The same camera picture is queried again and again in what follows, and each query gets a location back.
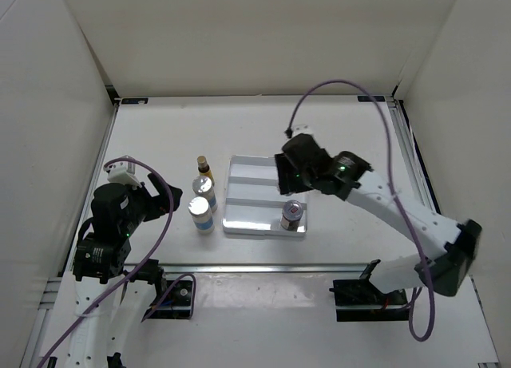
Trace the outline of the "dark brown sauce bottle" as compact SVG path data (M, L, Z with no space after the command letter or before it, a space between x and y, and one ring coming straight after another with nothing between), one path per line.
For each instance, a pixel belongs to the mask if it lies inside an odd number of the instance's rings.
M211 170L211 167L206 159L205 156L198 156L197 159L197 168L198 168L198 172L201 176L206 176L208 177L212 184L215 184L215 180L214 180L214 177L212 175L212 170Z

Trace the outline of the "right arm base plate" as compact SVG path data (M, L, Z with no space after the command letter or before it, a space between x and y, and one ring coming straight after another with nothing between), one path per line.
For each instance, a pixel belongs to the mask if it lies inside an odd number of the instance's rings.
M329 288L337 322L396 322L409 319L404 290L382 293L366 279L336 279Z

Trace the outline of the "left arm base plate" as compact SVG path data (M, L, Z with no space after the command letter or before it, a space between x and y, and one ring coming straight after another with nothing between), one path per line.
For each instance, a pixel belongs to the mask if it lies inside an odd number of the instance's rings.
M174 280L167 280L162 291L149 305L142 321L147 319L190 320L195 310L196 277L185 273Z

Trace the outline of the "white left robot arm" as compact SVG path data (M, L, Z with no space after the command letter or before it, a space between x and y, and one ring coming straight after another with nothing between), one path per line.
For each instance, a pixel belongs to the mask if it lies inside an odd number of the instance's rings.
M127 334L149 304L166 298L168 286L157 260L148 259L135 274L125 271L131 235L140 224L173 214L183 195L152 173L148 178L156 196L135 178L103 184L93 193L92 215L80 230L73 262L76 319L67 367L124 366Z

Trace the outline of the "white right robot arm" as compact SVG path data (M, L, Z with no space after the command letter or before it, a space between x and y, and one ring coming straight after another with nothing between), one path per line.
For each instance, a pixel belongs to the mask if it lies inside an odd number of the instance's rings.
M359 207L409 239L416 255L368 267L358 293L376 304L387 293L429 287L454 297L476 258L481 225L444 217L391 187L363 158L342 151L330 156L314 137L292 137L275 155L279 191L283 195L316 190Z

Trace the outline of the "red-label spice jar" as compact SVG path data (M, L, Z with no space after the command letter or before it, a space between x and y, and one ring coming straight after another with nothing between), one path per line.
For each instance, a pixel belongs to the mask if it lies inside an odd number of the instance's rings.
M280 225L287 231L297 231L303 217L303 206L297 200L287 201L282 209Z

